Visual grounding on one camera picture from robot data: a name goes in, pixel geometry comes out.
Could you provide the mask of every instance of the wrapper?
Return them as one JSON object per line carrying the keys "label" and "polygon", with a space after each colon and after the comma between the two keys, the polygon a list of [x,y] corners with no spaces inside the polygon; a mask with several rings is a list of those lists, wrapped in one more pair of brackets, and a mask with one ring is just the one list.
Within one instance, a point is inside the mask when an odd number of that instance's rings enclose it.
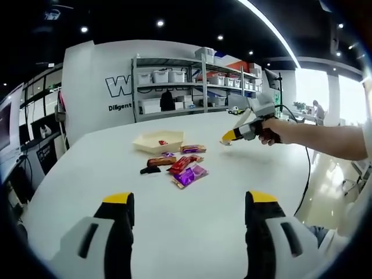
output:
{"label": "wrapper", "polygon": [[180,152],[181,154],[188,154],[188,153],[204,153],[206,152],[206,147],[204,145],[185,145],[181,146]]}
{"label": "wrapper", "polygon": [[169,164],[174,164],[176,162],[176,157],[158,157],[152,158],[147,161],[148,167],[153,166],[167,166]]}
{"label": "wrapper", "polygon": [[184,169],[186,169],[187,165],[191,163],[191,157],[183,156],[180,160],[176,161],[172,167],[167,169],[171,174],[180,174]]}
{"label": "wrapper", "polygon": [[198,164],[195,164],[187,169],[185,169],[180,174],[175,174],[172,181],[180,188],[183,189],[189,186],[194,181],[208,175],[208,171],[203,169]]}
{"label": "wrapper", "polygon": [[200,163],[204,160],[203,157],[200,157],[199,155],[193,154],[190,156],[192,162]]}

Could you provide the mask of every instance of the white table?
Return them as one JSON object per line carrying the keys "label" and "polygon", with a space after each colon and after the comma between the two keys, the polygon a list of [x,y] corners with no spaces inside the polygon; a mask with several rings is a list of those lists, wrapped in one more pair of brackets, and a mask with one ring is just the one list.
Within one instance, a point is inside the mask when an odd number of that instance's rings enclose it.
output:
{"label": "white table", "polygon": [[[131,191],[135,226],[134,278],[244,278],[245,193],[273,194],[294,214],[307,180],[307,157],[298,145],[263,146],[258,139],[219,143],[238,116],[204,113],[146,121],[85,135],[38,187],[24,217],[37,255],[51,259],[61,237],[104,197]],[[184,131],[184,144],[207,146],[201,165],[209,175],[184,190],[165,172],[140,175],[149,154],[133,150],[140,134]]]}

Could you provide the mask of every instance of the person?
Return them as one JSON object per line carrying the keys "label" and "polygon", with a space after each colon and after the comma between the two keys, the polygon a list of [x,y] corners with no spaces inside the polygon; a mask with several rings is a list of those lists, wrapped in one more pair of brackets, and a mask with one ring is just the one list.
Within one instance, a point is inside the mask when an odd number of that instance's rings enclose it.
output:
{"label": "person", "polygon": [[[368,119],[363,127],[356,126],[315,126],[296,124],[279,119],[268,119],[263,122],[263,132],[259,136],[262,144],[273,145],[270,129],[278,134],[283,144],[299,144],[316,151],[345,160],[365,160],[372,158],[372,121]],[[331,241],[332,251],[340,253],[358,228],[366,209],[370,204],[372,178],[369,178],[351,210],[344,215],[339,224],[340,237]]]}
{"label": "person", "polygon": [[315,108],[315,123],[318,126],[323,126],[324,125],[324,109],[322,108],[321,105],[319,105],[317,100],[313,101],[313,106]]}

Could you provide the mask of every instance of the shelving unit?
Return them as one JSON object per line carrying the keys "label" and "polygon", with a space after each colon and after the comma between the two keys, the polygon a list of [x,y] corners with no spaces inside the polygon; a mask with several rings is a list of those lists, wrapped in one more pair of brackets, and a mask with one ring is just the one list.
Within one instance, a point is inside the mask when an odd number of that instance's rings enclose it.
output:
{"label": "shelving unit", "polygon": [[[138,68],[143,67],[179,67],[179,68],[187,68],[187,82],[185,83],[153,83],[153,84],[138,84],[137,76],[138,76]],[[201,70],[202,75],[202,83],[193,83],[192,82],[192,69],[199,69]],[[227,97],[230,92],[238,93],[240,92],[242,96],[247,96],[250,98],[255,98],[256,91],[254,90],[247,90],[244,88],[236,88],[236,87],[228,87],[224,85],[216,85],[216,84],[207,84],[207,71],[215,71],[219,73],[227,74],[228,76],[236,76],[240,77],[242,80],[242,87],[244,87],[243,80],[245,78],[253,80],[258,79],[256,76],[250,73],[246,73],[241,70],[232,69],[229,67],[224,67],[221,65],[216,65],[212,63],[206,63],[202,60],[196,59],[188,59],[188,58],[138,58],[135,57],[132,59],[132,96],[133,96],[133,103],[134,103],[134,113],[136,121],[140,121],[143,119],[148,119],[151,117],[161,116],[161,115],[177,115],[180,113],[194,113],[194,112],[205,112],[208,111],[216,111],[227,109],[227,106],[220,106],[220,107],[208,107],[208,88],[210,89],[219,89],[219,90],[226,90]],[[159,113],[149,113],[146,115],[141,115],[139,113],[139,104],[138,101],[140,100],[138,96],[138,90],[141,89],[151,89],[151,88],[188,88],[188,91],[191,96],[193,88],[202,88],[202,96],[203,96],[203,104],[204,107],[202,108],[195,108],[195,109],[180,109],[180,110],[172,110],[166,112],[159,112]]]}

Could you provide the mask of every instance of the beige tray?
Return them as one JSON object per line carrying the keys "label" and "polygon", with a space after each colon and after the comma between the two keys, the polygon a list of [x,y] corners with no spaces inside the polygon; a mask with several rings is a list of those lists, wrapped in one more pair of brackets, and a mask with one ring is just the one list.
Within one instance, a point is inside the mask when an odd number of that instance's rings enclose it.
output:
{"label": "beige tray", "polygon": [[[184,140],[184,132],[159,131],[140,135],[133,142],[134,148],[152,154],[163,152],[179,152]],[[168,144],[160,145],[159,141],[166,141]]]}

